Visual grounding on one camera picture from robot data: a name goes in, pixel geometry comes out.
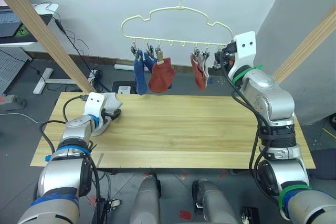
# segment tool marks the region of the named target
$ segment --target wooden table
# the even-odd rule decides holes
[[[63,104],[79,93],[63,92],[50,117],[64,120]],[[100,136],[92,158],[98,168],[248,168],[256,132],[254,115],[231,97],[117,94],[121,115]],[[85,103],[67,106],[69,120],[83,114]],[[63,124],[47,125],[55,146]],[[302,130],[295,121],[297,143],[307,168],[315,168]],[[50,148],[42,138],[31,166],[45,166]]]

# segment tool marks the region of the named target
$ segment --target green tape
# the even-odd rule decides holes
[[[293,186],[286,187],[284,190],[282,190],[282,192],[280,193],[280,196],[279,196],[278,204],[279,204],[280,210],[283,210],[283,203],[284,203],[285,194],[288,193],[289,191],[293,191],[293,190],[297,190],[297,189],[311,190],[311,188],[307,185],[293,185]]]
[[[238,81],[240,77],[243,77],[244,75],[246,75],[246,74],[247,74],[248,72],[250,72],[251,70],[253,70],[253,69],[261,69],[261,68],[263,68],[263,67],[264,67],[264,65],[263,65],[263,64],[260,64],[260,65],[254,67],[254,68],[248,68],[248,69],[245,69],[243,72],[241,72],[239,75],[237,75],[237,76],[232,80],[233,84],[235,84],[236,81]]]

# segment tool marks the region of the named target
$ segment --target gray floor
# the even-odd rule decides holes
[[[53,78],[66,78],[66,74],[52,61],[34,60],[30,63],[43,72],[46,67],[54,68]],[[114,70],[112,66],[96,66],[103,70],[103,82],[108,88],[113,81],[134,80],[128,71]],[[85,74],[87,69],[80,66]],[[55,102],[59,97],[61,87],[57,91],[45,89],[41,95],[32,93],[39,76],[31,68],[24,68],[7,94],[16,94],[27,100],[27,107],[22,110],[37,121],[49,119]],[[59,85],[49,85],[54,89]],[[206,91],[199,91],[191,74],[177,74],[173,89],[166,94],[181,95],[228,95],[230,88],[222,77],[213,77]],[[336,135],[327,120],[313,125],[303,126],[302,130],[311,151],[336,147]],[[30,167],[41,134],[38,126],[21,116],[0,116],[0,168],[2,171],[0,186],[0,223],[16,223],[25,209],[32,202],[33,189],[42,170],[40,167]],[[108,223],[128,223],[130,210],[143,176],[149,169],[121,169],[112,179],[111,195],[122,200],[122,205],[108,216]],[[162,223],[181,223],[202,221],[201,216],[193,213],[191,184],[194,180],[208,178],[217,183],[223,190],[233,209],[239,213],[241,206],[258,207],[261,223],[288,223],[282,220],[278,209],[261,194],[252,178],[246,174],[231,175],[222,169],[155,169],[162,184],[160,199]],[[315,189],[324,190],[336,196],[336,182],[312,179]],[[101,194],[107,194],[106,178],[101,181]],[[80,198],[80,223],[91,223],[95,191],[87,197]]]

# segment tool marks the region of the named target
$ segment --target clothes hanger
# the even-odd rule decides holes
[[[148,43],[150,40],[155,40],[158,44],[160,44],[162,41],[166,41],[166,42],[169,42],[170,46],[172,46],[175,42],[177,42],[177,43],[181,43],[182,47],[184,47],[185,44],[194,44],[194,47],[197,47],[197,45],[200,44],[200,45],[205,45],[207,48],[210,45],[214,45],[214,46],[217,46],[218,49],[221,49],[222,47],[224,47],[228,43],[230,43],[230,41],[228,43],[212,43],[212,42],[199,42],[199,41],[175,40],[175,39],[146,38],[146,37],[138,37],[138,36],[129,36],[129,35],[126,35],[124,33],[123,28],[124,28],[124,25],[128,21],[136,19],[136,18],[140,18],[140,19],[142,19],[142,21],[147,22],[147,21],[150,21],[152,19],[152,14],[153,13],[160,12],[160,11],[163,11],[163,10],[190,10],[192,12],[199,13],[199,14],[203,15],[206,18],[205,22],[206,22],[206,24],[208,26],[213,27],[215,25],[220,25],[220,26],[225,27],[230,32],[231,40],[233,40],[234,34],[233,34],[233,31],[231,30],[231,28],[229,28],[227,25],[225,25],[225,24],[223,24],[221,22],[215,22],[215,23],[212,23],[212,24],[209,23],[209,17],[208,17],[208,15],[206,15],[204,12],[201,12],[200,10],[196,10],[196,9],[193,9],[193,8],[190,8],[190,7],[182,6],[182,0],[180,0],[178,6],[175,6],[175,7],[163,7],[163,8],[154,9],[154,10],[150,11],[149,12],[149,18],[143,18],[141,15],[135,15],[135,16],[132,16],[132,17],[129,17],[129,18],[125,19],[121,23],[121,33],[122,33],[122,35],[124,37],[126,37],[126,38],[131,38],[133,42],[135,42],[137,39],[143,39],[145,43]]]

